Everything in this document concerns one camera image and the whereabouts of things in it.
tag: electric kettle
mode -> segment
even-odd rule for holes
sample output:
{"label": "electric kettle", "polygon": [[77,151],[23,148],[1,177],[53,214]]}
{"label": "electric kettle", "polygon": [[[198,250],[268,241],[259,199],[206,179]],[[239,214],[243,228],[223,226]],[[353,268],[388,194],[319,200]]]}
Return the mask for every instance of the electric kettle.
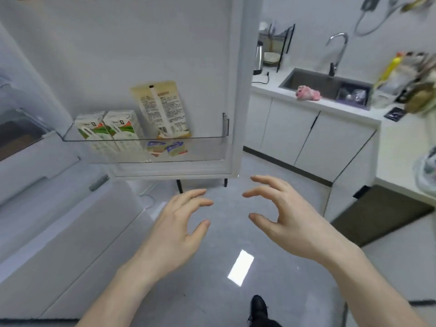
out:
{"label": "electric kettle", "polygon": [[253,75],[257,75],[257,74],[261,74],[262,73],[262,69],[263,69],[263,56],[264,56],[263,42],[261,42],[259,40],[259,41],[257,41],[256,60],[255,60]]}

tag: small black card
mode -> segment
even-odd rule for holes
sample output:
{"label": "small black card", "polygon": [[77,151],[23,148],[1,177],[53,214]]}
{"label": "small black card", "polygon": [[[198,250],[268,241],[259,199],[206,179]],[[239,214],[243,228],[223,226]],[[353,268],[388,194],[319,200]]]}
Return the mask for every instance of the small black card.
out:
{"label": "small black card", "polygon": [[404,111],[403,109],[394,107],[386,115],[384,115],[384,117],[393,121],[399,121],[401,118],[404,117],[405,114],[406,111]]}

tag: yellow bottle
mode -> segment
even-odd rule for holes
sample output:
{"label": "yellow bottle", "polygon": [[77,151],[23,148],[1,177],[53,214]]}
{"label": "yellow bottle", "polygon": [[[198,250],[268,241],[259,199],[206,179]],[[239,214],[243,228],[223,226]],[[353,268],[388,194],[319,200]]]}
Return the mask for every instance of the yellow bottle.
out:
{"label": "yellow bottle", "polygon": [[383,74],[379,78],[379,82],[384,82],[389,78],[389,75],[392,71],[401,63],[401,60],[403,59],[402,53],[397,53],[395,58],[392,60],[392,62],[388,65],[386,70],[383,72]]}

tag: refrigerator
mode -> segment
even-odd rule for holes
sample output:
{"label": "refrigerator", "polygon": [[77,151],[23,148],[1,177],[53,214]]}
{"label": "refrigerator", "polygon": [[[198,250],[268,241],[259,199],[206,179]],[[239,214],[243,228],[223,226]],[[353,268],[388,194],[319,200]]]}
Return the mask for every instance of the refrigerator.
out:
{"label": "refrigerator", "polygon": [[[127,181],[238,175],[261,6],[0,0],[0,111],[51,129],[0,161],[0,319],[82,316],[151,225]],[[192,134],[185,154],[107,157],[73,125],[102,110],[141,117],[129,89],[166,80]]]}

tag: left hand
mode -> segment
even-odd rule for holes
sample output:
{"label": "left hand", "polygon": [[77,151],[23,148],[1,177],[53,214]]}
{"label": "left hand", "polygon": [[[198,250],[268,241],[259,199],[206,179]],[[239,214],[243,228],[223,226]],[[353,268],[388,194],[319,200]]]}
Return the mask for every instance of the left hand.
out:
{"label": "left hand", "polygon": [[134,257],[126,264],[145,277],[147,283],[155,283],[182,266],[197,251],[211,222],[203,220],[188,234],[188,219],[199,207],[214,202],[199,197],[206,189],[195,189],[171,198],[156,219],[149,237]]}

